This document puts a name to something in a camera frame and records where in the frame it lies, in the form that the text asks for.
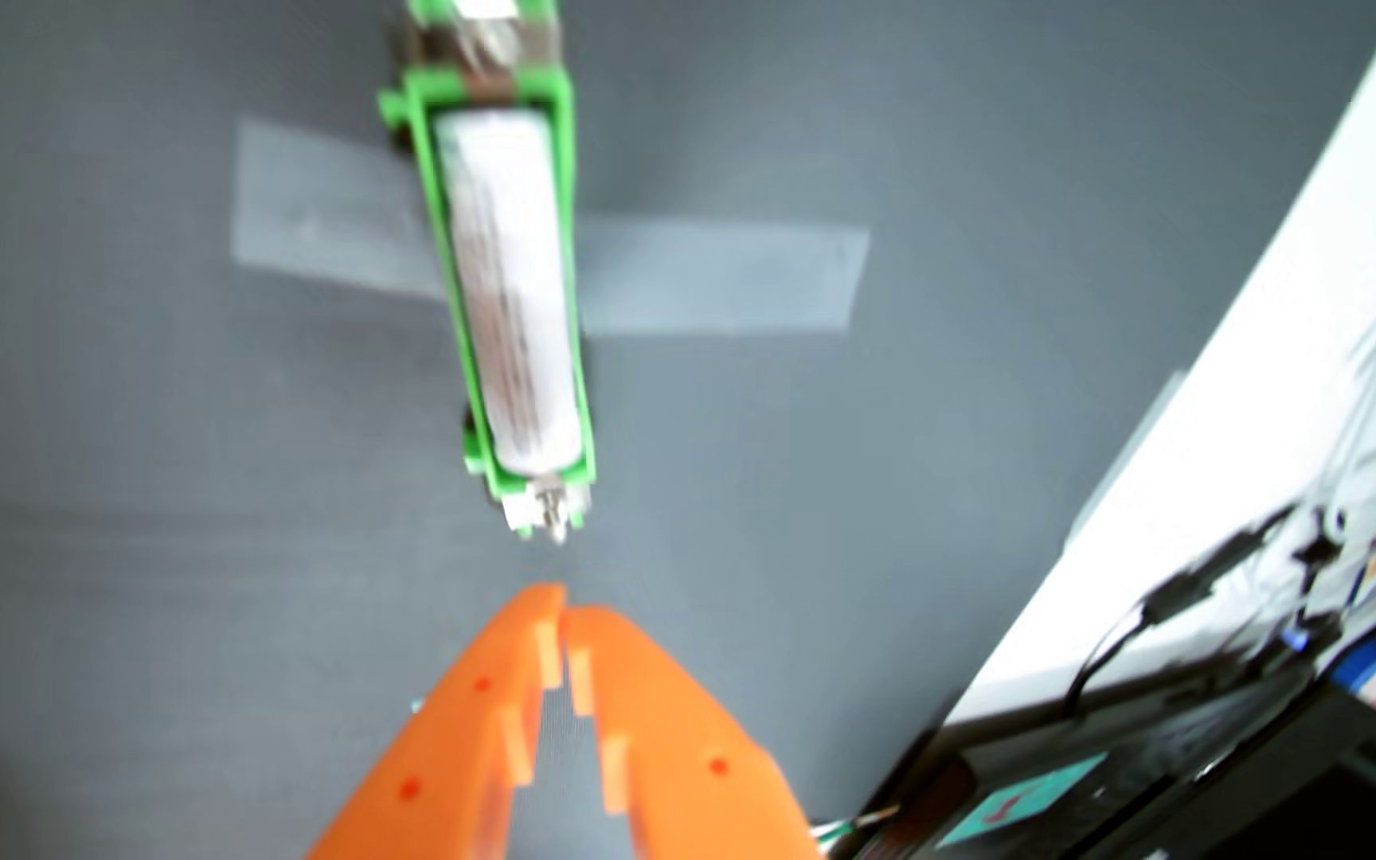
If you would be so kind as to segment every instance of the gray surface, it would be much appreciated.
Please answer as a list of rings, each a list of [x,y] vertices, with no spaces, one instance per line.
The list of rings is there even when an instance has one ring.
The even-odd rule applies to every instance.
[[[244,118],[235,176],[239,264],[444,300],[411,158]],[[583,333],[843,333],[867,256],[868,231],[856,226],[581,213]]]
[[[594,344],[599,508],[553,550],[462,473],[442,307],[231,264],[239,114],[381,139],[374,4],[0,3],[0,856],[296,856],[548,577],[850,812],[1193,361],[1376,43],[1362,0],[568,10],[585,209],[877,239],[846,340]],[[513,857],[622,856],[550,714]]]

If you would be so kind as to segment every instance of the white tube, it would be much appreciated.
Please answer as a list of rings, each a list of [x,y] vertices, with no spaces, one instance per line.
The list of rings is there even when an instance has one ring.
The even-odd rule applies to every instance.
[[[527,477],[583,454],[549,121],[472,109],[433,121],[449,231],[497,462]]]

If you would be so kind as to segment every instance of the clear tape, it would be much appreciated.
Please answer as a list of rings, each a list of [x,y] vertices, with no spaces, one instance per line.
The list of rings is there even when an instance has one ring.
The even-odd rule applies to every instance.
[[[233,259],[255,270],[443,299],[411,162],[245,118]],[[868,256],[852,224],[581,216],[577,282],[589,336],[845,333]]]

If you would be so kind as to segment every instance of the black device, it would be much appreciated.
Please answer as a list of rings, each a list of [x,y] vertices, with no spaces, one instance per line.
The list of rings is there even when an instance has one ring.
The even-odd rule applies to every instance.
[[[1376,710],[1321,682],[1208,777],[1146,804],[1086,856],[1376,857]]]
[[[1137,695],[1088,698],[1072,720],[1007,717],[993,738],[945,727],[927,744],[927,773],[892,780],[900,813],[861,860],[1060,859],[1099,845],[1130,817],[1265,729],[1306,691],[1307,660],[1254,677],[1229,671],[1156,684]],[[1051,714],[1058,709],[1051,702]]]

